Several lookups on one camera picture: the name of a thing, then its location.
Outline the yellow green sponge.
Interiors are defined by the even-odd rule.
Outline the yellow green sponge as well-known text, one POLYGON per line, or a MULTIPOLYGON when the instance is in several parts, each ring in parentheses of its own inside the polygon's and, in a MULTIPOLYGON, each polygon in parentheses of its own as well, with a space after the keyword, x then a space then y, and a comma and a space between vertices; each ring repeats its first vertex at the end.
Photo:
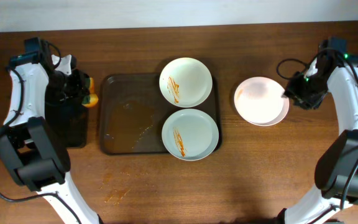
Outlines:
POLYGON ((86 88, 89 91, 89 94, 83 98, 81 104, 86 108, 92 108, 97 105, 98 100, 99 100, 97 94, 94 91, 93 78, 86 79, 86 88))

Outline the white plate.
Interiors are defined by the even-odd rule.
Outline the white plate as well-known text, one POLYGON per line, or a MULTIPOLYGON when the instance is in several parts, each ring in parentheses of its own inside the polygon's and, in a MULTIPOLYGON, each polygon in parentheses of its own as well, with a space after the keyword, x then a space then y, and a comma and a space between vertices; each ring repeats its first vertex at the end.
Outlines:
POLYGON ((289 99, 284 88, 267 77, 252 77, 241 82, 233 96, 237 113, 256 126, 272 126, 289 112, 289 99))
POLYGON ((195 58, 182 57, 163 68, 158 86, 163 97, 172 105, 192 108, 208 98, 213 78, 205 64, 195 58))
POLYGON ((198 161, 216 149, 220 133, 217 123, 207 113, 183 109, 166 119, 161 137, 172 156, 184 161, 198 161))

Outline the white plate top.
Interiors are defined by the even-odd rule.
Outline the white plate top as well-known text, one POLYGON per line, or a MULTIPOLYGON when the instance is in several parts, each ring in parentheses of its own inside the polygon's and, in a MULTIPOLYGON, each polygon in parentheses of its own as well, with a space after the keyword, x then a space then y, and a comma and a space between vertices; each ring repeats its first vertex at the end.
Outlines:
POLYGON ((182 57, 163 68, 158 86, 163 97, 172 105, 192 108, 208 98, 213 78, 205 64, 195 58, 182 57))

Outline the white plate bottom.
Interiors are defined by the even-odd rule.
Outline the white plate bottom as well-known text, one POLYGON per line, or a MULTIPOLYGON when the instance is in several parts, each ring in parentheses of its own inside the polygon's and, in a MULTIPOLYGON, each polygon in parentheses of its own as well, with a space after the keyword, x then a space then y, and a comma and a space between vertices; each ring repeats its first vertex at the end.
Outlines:
POLYGON ((184 161, 198 161, 216 149, 220 133, 217 123, 207 113, 183 109, 166 119, 161 137, 172 156, 184 161))

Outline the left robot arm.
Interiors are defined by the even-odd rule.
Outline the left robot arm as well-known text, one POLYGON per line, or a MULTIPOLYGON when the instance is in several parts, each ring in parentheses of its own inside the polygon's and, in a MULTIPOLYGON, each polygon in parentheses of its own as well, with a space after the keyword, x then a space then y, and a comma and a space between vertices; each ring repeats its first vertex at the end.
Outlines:
POLYGON ((72 55, 54 55, 54 44, 34 37, 24 42, 25 52, 9 59, 6 70, 12 82, 9 111, 0 127, 0 160, 13 181, 33 194, 0 198, 11 203, 44 198, 64 223, 102 223, 77 189, 70 156, 51 120, 69 131, 71 111, 98 102, 94 80, 76 67, 72 55))

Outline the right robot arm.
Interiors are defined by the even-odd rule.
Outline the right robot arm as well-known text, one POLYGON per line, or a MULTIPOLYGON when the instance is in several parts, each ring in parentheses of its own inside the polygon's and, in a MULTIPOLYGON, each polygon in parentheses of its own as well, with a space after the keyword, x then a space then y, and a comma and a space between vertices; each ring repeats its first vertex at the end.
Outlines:
POLYGON ((335 214, 358 205, 358 55, 347 51, 344 39, 330 37, 287 82, 283 96, 304 110, 333 96, 339 136, 318 160, 312 188, 273 222, 334 223, 335 214))

